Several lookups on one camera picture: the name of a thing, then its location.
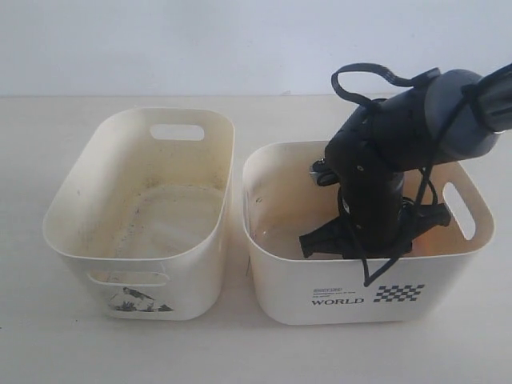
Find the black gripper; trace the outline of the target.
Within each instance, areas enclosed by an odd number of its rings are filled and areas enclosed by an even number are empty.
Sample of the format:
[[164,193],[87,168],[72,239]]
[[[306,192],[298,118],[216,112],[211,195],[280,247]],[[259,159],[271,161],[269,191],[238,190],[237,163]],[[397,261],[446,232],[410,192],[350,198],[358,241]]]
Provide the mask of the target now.
[[304,258],[313,254],[339,254],[360,259],[360,246],[368,258],[388,255],[403,238],[405,253],[411,242],[436,226],[448,226],[451,214],[437,199],[414,210],[414,201],[403,194],[405,177],[389,180],[347,182],[338,189],[338,216],[299,237]]

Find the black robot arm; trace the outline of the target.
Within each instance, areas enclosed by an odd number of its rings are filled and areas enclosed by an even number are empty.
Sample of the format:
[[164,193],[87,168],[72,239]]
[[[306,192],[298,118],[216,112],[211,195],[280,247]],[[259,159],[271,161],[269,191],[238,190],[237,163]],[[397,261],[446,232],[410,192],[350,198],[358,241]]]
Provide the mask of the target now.
[[511,68],[486,76],[432,69],[401,78],[384,66],[356,63],[341,72],[377,74],[402,92],[371,99],[343,89],[332,75],[334,92],[356,109],[310,168],[319,186],[338,185],[338,216],[300,237],[302,254],[355,259],[407,253],[417,237],[447,226],[450,214],[440,202],[406,197],[406,172],[420,173],[424,193],[435,166],[488,154],[511,128]]

